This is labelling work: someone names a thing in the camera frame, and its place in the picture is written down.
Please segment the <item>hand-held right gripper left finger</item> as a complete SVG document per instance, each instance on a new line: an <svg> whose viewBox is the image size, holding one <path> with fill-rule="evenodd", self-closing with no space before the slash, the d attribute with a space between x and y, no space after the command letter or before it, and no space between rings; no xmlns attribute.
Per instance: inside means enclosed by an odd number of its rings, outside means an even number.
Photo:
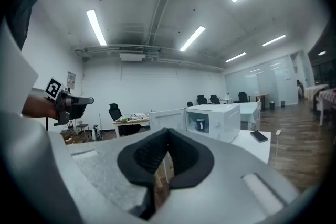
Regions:
<svg viewBox="0 0 336 224"><path fill-rule="evenodd" d="M124 211L145 209L146 188L130 183L117 164L119 152L153 131L122 138L68 145L68 150L86 179L110 202Z"/></svg>

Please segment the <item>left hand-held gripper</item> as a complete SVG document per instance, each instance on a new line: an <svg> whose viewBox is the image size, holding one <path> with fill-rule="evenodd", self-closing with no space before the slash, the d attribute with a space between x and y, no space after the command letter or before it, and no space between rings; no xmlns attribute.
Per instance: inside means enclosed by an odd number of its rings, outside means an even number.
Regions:
<svg viewBox="0 0 336 224"><path fill-rule="evenodd" d="M86 106L94 103L92 97L69 95L68 88L53 77L47 83L44 93L57 112L57 122L54 126L66 125L69 120L81 118Z"/></svg>

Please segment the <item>white-legged wooden table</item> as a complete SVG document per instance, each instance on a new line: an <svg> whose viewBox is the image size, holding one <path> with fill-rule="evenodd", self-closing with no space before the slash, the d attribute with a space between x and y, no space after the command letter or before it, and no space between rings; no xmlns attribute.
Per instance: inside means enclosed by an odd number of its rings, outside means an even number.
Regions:
<svg viewBox="0 0 336 224"><path fill-rule="evenodd" d="M140 126L149 126L150 120L141 120L135 122L113 122L113 126L115 128L115 133L117 138L120 137L120 127L128 126L128 125L140 125Z"/></svg>

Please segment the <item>person's black clothing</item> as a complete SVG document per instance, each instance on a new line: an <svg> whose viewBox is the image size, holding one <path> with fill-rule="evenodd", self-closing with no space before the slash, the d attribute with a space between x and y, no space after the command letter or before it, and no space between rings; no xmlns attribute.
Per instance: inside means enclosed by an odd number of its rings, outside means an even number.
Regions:
<svg viewBox="0 0 336 224"><path fill-rule="evenodd" d="M28 28L33 6L37 0L12 0L5 18L19 49L23 48L28 35Z"/></svg>

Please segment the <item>black smartphone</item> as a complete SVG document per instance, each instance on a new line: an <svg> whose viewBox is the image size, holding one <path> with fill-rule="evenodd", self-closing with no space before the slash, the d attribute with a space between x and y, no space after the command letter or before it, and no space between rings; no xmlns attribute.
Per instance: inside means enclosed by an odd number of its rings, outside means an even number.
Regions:
<svg viewBox="0 0 336 224"><path fill-rule="evenodd" d="M264 136L262 133L260 133L259 131L252 131L250 132L251 136L256 139L259 143L268 141L268 138L266 136Z"/></svg>

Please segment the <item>wall poster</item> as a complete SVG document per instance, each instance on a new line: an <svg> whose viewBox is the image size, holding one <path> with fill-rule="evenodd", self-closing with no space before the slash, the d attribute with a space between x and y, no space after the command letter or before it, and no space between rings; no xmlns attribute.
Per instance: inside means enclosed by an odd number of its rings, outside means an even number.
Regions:
<svg viewBox="0 0 336 224"><path fill-rule="evenodd" d="M69 71L67 75L67 88L74 90L75 81L76 81L76 75Z"/></svg>

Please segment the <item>wooden high table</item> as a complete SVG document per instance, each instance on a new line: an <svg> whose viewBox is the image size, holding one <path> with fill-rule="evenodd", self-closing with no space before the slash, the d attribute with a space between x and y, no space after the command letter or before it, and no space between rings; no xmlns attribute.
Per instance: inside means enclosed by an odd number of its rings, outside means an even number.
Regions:
<svg viewBox="0 0 336 224"><path fill-rule="evenodd" d="M261 110L265 111L266 110L266 98L269 97L269 94L257 94L257 95L252 95L252 98L255 98L256 102L260 101L261 102Z"/></svg>

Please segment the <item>person's left forearm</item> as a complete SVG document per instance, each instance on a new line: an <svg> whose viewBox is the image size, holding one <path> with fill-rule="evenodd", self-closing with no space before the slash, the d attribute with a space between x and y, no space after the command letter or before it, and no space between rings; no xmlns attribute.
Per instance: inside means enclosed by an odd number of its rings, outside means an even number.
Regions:
<svg viewBox="0 0 336 224"><path fill-rule="evenodd" d="M30 118L57 119L57 109L53 101L35 95L29 95L22 109L22 115Z"/></svg>

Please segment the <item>red checkered tablecloth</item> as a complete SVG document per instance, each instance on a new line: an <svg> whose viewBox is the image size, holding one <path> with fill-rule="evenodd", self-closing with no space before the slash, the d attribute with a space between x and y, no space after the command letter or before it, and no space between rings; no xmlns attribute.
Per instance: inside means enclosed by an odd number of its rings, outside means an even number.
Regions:
<svg viewBox="0 0 336 224"><path fill-rule="evenodd" d="M327 109L336 109L336 88L320 91L317 96L317 111L320 112L319 126L323 126L324 111Z"/></svg>

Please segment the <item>ceiling pipes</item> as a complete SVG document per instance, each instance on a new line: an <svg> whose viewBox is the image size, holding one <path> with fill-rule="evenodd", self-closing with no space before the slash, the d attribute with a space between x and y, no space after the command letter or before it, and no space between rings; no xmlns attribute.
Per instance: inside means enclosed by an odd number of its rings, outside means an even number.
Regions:
<svg viewBox="0 0 336 224"><path fill-rule="evenodd" d="M107 46L89 46L75 48L74 52L83 59L98 58L120 58L119 46L138 46L144 48L146 54L144 59L149 61L183 65L193 68L225 71L225 63L221 58L200 54L198 52L179 51L178 49L148 46L148 45L131 45L131 44L114 44Z"/></svg>

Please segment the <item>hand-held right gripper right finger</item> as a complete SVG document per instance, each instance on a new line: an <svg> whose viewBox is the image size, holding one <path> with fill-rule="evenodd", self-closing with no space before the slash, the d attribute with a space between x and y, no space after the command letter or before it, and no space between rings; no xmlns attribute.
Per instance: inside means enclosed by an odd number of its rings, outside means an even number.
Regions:
<svg viewBox="0 0 336 224"><path fill-rule="evenodd" d="M296 187L249 151L203 135L180 133L214 156L210 174L197 186L171 190L155 224L279 223L290 216Z"/></svg>

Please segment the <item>ceiling air conditioner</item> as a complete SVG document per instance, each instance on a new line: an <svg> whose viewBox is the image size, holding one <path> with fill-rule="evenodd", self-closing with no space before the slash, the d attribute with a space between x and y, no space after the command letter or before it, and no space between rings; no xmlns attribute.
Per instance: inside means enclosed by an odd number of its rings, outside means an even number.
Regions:
<svg viewBox="0 0 336 224"><path fill-rule="evenodd" d="M143 47L119 46L119 55L122 61L142 61L146 54Z"/></svg>

